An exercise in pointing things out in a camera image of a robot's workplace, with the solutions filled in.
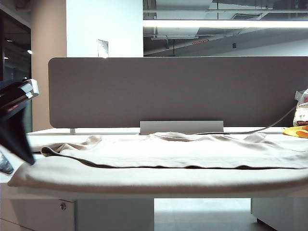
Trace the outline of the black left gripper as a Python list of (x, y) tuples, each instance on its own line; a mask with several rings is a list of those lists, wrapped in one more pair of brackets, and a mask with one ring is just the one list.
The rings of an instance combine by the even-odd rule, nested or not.
[[(29, 146), (23, 124), (25, 107), (39, 95), (36, 80), (6, 80), (0, 82), (0, 144), (7, 150), (33, 165), (35, 159)], [(0, 172), (13, 173), (13, 166), (0, 148)]]

